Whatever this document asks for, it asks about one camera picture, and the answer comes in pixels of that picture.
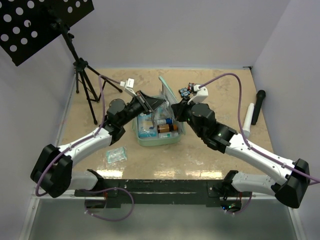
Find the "brown bottle orange cap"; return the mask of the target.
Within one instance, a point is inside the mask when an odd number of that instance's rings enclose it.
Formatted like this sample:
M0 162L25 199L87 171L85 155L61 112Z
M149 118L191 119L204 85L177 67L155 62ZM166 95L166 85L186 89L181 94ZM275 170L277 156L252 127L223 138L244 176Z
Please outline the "brown bottle orange cap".
M176 124L161 124L157 126L158 133L168 133L174 132L178 130L178 126Z

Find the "blue cotton swab bag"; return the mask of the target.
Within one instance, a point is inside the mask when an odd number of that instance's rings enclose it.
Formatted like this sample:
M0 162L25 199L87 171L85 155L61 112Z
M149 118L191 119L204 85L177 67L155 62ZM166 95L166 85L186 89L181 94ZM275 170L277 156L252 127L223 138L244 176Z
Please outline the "blue cotton swab bag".
M153 124L152 114L141 113L138 118L137 131L139 138L153 138L157 136L157 131L155 130Z

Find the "mint green medicine case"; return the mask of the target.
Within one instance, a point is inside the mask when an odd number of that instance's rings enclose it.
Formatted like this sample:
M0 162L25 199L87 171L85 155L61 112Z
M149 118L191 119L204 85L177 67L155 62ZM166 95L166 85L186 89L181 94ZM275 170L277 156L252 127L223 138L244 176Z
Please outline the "mint green medicine case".
M158 79L161 81L161 85L162 85L162 89L159 91L158 97L159 96L170 96L170 97L176 98L176 96L174 95L174 92L172 91L172 89L170 88L168 83L165 81L165 79L161 76L159 76ZM172 124L177 125L178 130L177 131L170 131L170 132L178 133L179 136L168 137L168 138L159 138L159 133L157 131L157 126L158 126L157 120L154 120L154 118L153 118L154 112L150 113L150 114L152 114L152 122L153 122L154 128L157 132L156 137L140 138L138 136L138 116L136 118L134 118L134 120L132 121L132 130L135 133L135 137L136 137L139 145L141 145L143 147L154 147L154 146L175 144L175 143L179 142L181 140L182 135L184 135L186 133L184 124L182 122L178 122L174 118L172 118L172 120L173 120Z

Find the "white plastic bottle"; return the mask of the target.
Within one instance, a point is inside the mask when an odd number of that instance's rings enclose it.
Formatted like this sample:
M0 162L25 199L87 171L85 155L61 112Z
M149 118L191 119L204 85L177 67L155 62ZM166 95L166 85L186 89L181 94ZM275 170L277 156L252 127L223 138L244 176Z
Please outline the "white plastic bottle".
M165 138L174 138L178 137L179 133L178 132L164 132L164 133L159 133L158 137L160 139L165 139Z

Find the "teal clear zip bag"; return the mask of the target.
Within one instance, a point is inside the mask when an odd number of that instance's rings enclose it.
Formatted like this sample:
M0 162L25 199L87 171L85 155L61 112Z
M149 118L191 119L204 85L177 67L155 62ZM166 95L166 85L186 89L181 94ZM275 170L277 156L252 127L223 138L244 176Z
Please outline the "teal clear zip bag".
M106 152L106 161L109 164L126 161L128 159L125 147L118 147Z

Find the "clear sachet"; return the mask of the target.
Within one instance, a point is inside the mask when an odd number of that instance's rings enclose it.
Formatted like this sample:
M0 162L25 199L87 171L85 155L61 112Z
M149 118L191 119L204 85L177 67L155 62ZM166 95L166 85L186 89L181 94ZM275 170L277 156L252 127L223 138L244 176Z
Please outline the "clear sachet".
M153 112L153 119L174 119L175 115L172 109L172 105L177 103L177 99L175 97L166 95L159 95L158 97L162 100L165 100L165 102Z

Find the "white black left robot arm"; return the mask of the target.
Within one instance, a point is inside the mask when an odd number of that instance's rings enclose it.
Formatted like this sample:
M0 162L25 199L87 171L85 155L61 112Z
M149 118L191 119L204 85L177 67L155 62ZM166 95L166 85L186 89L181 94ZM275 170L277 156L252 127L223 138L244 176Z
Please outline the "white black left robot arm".
M61 196L67 190L84 190L99 196L104 190L103 178L93 170L76 172L74 166L98 150L116 143L125 133L124 126L140 114L150 114L165 103L165 99L137 91L129 103L117 98L110 102L99 127L69 144L42 149L30 174L36 183L35 194Z

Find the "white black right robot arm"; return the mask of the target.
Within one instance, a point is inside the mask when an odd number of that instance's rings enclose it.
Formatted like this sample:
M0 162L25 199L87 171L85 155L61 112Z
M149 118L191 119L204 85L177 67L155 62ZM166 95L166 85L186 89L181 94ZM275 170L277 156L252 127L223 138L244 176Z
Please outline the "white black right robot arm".
M172 104L171 108L175 119L186 122L207 147L238 158L263 172L229 171L218 188L225 196L255 192L274 196L287 207L300 207L310 183L306 177L310 172L309 164L305 160L292 161L251 142L245 143L242 134L216 120L215 112L206 103L182 100Z

